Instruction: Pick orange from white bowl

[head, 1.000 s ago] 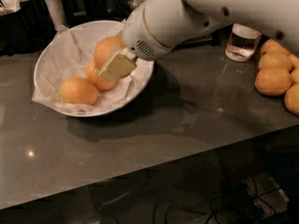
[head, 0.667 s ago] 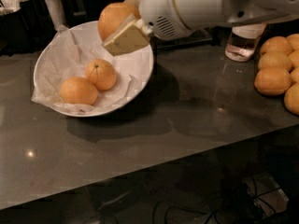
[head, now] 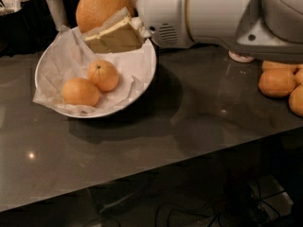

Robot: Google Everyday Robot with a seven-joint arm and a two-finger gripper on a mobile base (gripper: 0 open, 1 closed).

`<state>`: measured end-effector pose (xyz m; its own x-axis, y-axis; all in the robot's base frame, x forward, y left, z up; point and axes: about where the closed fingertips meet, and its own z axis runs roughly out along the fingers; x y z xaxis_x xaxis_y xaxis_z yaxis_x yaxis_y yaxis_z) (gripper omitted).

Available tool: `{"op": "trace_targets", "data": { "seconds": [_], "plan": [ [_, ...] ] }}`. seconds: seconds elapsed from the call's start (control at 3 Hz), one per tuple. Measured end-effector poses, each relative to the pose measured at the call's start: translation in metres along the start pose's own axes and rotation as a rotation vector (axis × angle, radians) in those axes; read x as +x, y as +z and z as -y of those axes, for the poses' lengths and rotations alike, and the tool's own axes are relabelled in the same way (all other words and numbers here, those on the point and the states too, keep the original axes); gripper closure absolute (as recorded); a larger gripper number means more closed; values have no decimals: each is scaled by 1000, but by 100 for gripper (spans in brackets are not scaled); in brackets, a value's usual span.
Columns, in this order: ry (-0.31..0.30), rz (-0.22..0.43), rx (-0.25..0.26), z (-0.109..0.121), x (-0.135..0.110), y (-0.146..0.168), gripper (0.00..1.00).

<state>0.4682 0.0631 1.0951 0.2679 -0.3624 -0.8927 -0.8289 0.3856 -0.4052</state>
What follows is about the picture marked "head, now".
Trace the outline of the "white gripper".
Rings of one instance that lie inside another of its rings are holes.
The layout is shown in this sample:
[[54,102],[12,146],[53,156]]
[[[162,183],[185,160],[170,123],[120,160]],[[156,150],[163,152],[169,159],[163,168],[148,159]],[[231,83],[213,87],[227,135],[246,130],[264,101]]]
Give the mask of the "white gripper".
[[102,26],[83,33],[81,38],[95,53],[136,50],[151,37],[162,48],[190,48],[193,41],[187,28],[187,0],[131,0],[139,17],[123,8]]

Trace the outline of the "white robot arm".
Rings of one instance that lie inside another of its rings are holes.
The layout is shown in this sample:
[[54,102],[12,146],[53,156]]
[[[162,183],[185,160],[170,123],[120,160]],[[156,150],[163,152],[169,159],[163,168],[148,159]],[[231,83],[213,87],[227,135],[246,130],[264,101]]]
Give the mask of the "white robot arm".
[[80,0],[76,21],[97,52],[216,44],[266,61],[303,61],[301,0]]

